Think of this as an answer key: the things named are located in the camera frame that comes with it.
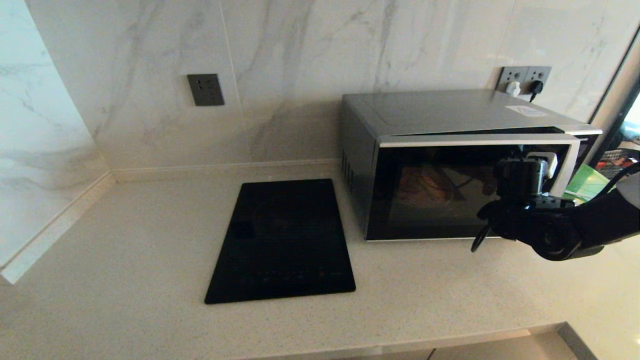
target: white quartz countertop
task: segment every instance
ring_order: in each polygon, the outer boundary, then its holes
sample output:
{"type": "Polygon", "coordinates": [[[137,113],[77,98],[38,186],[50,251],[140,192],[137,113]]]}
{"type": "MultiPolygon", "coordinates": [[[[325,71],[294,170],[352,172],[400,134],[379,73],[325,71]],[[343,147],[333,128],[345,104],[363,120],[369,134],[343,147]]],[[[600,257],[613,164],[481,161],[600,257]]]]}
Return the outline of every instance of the white quartz countertop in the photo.
{"type": "Polygon", "coordinates": [[[365,243],[338,166],[226,167],[120,183],[15,285],[3,359],[245,359],[439,346],[568,322],[600,359],[640,357],[640,238],[554,263],[486,240],[365,243]],[[357,290],[204,304],[245,182],[330,177],[357,290]]]}

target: microwave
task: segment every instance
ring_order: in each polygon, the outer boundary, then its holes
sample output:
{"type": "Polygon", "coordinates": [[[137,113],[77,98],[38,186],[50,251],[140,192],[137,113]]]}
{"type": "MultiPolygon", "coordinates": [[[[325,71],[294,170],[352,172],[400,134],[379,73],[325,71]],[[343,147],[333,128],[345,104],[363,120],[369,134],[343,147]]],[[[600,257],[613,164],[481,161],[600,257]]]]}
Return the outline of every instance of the microwave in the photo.
{"type": "Polygon", "coordinates": [[[553,152],[562,196],[602,131],[494,90],[344,95],[342,173],[367,241],[474,238],[502,158],[553,152]]]}

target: microwave window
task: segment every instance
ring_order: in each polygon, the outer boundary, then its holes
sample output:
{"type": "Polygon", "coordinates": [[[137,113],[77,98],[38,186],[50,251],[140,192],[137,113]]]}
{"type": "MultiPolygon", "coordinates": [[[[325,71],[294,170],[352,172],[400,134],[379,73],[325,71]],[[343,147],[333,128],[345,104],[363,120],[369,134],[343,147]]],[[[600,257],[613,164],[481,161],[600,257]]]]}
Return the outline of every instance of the microwave window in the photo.
{"type": "Polygon", "coordinates": [[[568,149],[562,144],[381,148],[367,239],[473,238],[484,225],[477,212],[499,198],[493,167],[500,159],[550,151],[563,164],[568,149]]]}

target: black glass cooktop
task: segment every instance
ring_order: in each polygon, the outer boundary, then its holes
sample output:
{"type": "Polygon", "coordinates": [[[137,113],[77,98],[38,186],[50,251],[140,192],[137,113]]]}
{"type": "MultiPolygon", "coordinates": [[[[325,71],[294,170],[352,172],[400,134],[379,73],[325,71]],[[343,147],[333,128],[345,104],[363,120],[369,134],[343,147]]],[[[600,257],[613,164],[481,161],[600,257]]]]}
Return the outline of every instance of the black glass cooktop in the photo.
{"type": "Polygon", "coordinates": [[[206,304],[355,290],[331,179],[242,185],[206,304]]]}

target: label on microwave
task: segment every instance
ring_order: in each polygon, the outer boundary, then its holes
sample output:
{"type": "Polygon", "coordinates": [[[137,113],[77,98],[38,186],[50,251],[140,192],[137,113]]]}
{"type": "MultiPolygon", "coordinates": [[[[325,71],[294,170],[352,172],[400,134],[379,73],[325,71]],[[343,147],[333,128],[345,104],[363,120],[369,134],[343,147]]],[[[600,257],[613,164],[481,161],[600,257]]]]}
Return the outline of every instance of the label on microwave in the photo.
{"type": "Polygon", "coordinates": [[[507,109],[511,109],[521,115],[528,117],[545,117],[547,114],[543,113],[540,110],[536,110],[534,108],[530,108],[525,105],[514,105],[514,106],[505,106],[507,109]]]}

